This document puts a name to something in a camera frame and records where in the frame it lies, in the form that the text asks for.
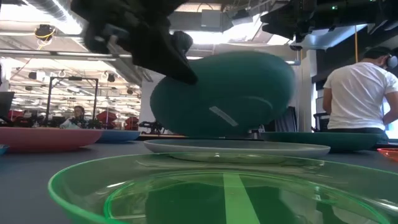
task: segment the computer monitor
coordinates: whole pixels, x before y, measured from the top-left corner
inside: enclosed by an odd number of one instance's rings
[[[0,92],[0,118],[7,119],[8,112],[11,109],[12,99],[14,99],[14,92]]]

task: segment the person sitting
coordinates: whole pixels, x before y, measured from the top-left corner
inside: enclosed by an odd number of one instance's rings
[[[75,106],[73,111],[74,117],[67,119],[60,125],[61,129],[80,129],[87,128],[87,120],[85,119],[85,109],[82,106]]]

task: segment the green stripe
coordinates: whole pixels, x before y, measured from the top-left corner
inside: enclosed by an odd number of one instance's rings
[[[226,224],[260,224],[239,174],[223,174]]]

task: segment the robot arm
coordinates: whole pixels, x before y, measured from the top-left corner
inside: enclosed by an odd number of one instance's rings
[[[167,17],[188,0],[74,0],[71,9],[88,21],[84,43],[99,54],[109,54],[109,39],[132,54],[135,65],[176,80],[195,84],[185,53],[193,44],[184,32],[170,34]]]

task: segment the man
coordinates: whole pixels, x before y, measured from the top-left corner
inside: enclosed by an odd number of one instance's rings
[[[344,133],[384,133],[398,119],[398,78],[386,71],[396,66],[391,51],[375,47],[364,59],[333,71],[325,83],[323,109],[330,114],[328,129]],[[390,111],[383,116],[386,98]]]
[[[85,109],[82,106],[75,106],[73,109],[73,114],[75,116],[67,119],[63,124],[61,124],[61,129],[86,128],[87,121],[85,119]]]

